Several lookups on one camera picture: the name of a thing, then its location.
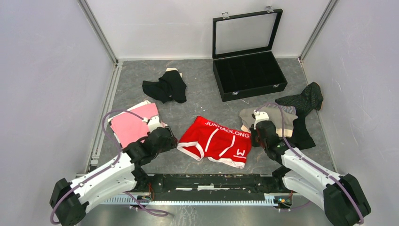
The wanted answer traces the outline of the black underwear with beige band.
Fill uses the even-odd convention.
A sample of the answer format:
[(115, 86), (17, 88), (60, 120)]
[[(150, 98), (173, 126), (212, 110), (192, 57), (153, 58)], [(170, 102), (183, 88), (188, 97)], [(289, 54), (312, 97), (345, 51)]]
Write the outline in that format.
[(167, 68), (158, 81), (143, 81), (142, 89), (144, 94), (162, 103), (176, 101), (182, 104), (187, 101), (187, 85), (183, 81), (183, 74), (176, 68)]

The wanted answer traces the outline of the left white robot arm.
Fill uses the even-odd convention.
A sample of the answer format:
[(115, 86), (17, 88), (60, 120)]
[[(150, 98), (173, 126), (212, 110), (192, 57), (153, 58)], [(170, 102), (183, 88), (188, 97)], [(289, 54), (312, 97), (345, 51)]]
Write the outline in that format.
[(49, 204), (54, 225), (74, 226), (94, 207), (122, 192), (144, 191), (148, 175), (142, 169), (160, 153), (177, 147), (169, 127), (158, 127), (147, 136), (130, 143), (111, 161), (94, 171), (55, 183)]

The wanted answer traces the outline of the pink underwear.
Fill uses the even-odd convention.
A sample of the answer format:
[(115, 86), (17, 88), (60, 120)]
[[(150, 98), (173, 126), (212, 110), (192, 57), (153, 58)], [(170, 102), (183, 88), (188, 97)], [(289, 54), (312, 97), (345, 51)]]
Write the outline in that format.
[[(151, 103), (148, 100), (140, 102), (128, 110), (145, 119), (159, 116), (156, 104)], [(149, 129), (143, 120), (126, 112), (119, 113), (109, 118), (108, 123), (122, 148), (125, 148), (130, 143), (147, 136), (147, 133), (149, 132)]]

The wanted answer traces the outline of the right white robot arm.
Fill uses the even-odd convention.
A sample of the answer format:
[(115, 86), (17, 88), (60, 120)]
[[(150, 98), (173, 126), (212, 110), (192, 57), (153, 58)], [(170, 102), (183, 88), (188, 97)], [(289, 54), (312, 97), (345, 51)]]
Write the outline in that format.
[(328, 170), (303, 154), (301, 150), (275, 132), (271, 121), (251, 125), (252, 140), (281, 167), (273, 172), (272, 187), (277, 192), (297, 192), (320, 207), (334, 226), (364, 223), (371, 206), (351, 174)]

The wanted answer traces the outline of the black display case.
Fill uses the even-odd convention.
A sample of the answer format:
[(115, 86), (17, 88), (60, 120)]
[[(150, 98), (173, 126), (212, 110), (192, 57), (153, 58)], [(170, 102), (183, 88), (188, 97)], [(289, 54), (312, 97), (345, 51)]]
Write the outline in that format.
[(272, 52), (282, 9), (212, 21), (213, 73), (224, 102), (282, 92), (287, 80)]

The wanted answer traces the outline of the dark striped black underwear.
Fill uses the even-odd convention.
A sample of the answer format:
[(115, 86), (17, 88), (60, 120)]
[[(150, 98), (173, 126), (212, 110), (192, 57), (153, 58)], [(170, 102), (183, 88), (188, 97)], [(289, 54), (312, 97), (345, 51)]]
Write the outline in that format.
[(281, 97), (275, 102), (281, 106), (293, 106), (297, 119), (293, 120), (293, 134), (287, 140), (299, 149), (309, 149), (316, 146), (310, 136), (305, 118), (313, 111), (319, 111), (323, 103), (323, 95), (319, 84), (312, 82), (300, 94)]

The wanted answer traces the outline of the beige grey ribbed underwear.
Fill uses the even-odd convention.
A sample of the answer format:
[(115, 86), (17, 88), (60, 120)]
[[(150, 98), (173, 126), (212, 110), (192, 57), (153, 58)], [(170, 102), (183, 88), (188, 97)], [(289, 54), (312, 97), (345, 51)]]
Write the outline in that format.
[[(240, 111), (239, 117), (242, 120), (243, 125), (241, 129), (243, 131), (249, 132), (249, 128), (254, 124), (255, 119), (252, 117), (254, 110), (256, 107), (246, 108)], [(272, 121), (276, 127), (276, 133), (279, 137), (282, 135), (282, 129), (284, 128), (284, 136), (285, 137), (292, 137), (294, 125), (293, 121), (298, 118), (298, 116), (286, 113), (283, 111), (283, 119), (281, 117), (280, 109), (276, 108), (269, 108), (269, 107), (262, 107), (259, 111), (264, 111), (268, 113), (269, 120)]]

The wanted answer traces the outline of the red boxer briefs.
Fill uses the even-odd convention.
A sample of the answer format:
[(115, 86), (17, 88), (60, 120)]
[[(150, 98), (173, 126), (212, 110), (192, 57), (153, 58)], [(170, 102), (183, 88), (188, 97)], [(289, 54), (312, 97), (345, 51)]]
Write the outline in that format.
[(207, 158), (243, 169), (252, 149), (251, 134), (197, 116), (180, 138), (177, 149), (197, 161)]

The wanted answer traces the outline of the grey striped underwear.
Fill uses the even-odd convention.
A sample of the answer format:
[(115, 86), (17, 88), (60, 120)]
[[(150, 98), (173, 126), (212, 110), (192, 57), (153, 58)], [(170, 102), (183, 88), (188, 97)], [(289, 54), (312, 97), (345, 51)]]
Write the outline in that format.
[[(277, 105), (274, 105), (274, 104), (266, 104), (265, 107), (279, 109), (279, 107)], [(280, 107), (286, 113), (296, 115), (296, 109), (295, 109), (294, 106), (283, 106), (283, 105), (281, 105)]]

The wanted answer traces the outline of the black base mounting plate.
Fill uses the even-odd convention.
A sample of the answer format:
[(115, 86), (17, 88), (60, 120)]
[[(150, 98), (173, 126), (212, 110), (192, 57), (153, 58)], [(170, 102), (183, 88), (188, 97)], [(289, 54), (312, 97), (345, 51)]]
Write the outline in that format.
[(271, 174), (153, 174), (131, 190), (152, 201), (260, 201), (265, 195), (289, 195)]

